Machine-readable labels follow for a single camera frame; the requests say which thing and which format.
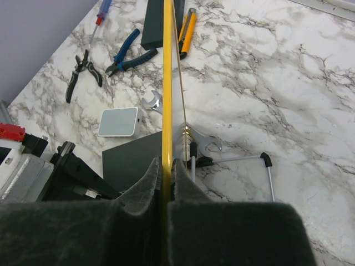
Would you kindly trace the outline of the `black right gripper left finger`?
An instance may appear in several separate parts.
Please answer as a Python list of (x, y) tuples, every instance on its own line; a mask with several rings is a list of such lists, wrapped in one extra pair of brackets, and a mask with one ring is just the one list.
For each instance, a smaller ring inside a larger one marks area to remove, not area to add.
[(114, 200), (1, 205), (2, 265), (159, 265), (159, 158)]

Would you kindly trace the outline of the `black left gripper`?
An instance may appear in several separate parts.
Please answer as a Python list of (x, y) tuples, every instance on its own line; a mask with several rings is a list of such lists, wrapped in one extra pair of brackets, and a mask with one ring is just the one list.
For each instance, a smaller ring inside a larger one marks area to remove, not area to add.
[(57, 148), (50, 163), (53, 172), (38, 196), (38, 201), (114, 200), (122, 195), (104, 181), (73, 151), (69, 141)]

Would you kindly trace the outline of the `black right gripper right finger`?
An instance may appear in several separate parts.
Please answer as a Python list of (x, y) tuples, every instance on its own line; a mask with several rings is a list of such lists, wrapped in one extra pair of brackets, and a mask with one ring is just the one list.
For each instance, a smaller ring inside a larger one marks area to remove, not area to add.
[(283, 203), (215, 202), (192, 182), (181, 160), (168, 205), (171, 265), (315, 265), (296, 210)]

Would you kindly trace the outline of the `yellow framed whiteboard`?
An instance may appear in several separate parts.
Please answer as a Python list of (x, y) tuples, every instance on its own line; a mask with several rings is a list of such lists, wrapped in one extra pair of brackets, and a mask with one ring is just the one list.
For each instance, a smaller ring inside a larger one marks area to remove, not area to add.
[(176, 16), (173, 1), (164, 1), (163, 25), (163, 133), (161, 180), (161, 264), (170, 265), (168, 244), (168, 203), (171, 201), (171, 177), (177, 122), (186, 126), (186, 111), (178, 51)]

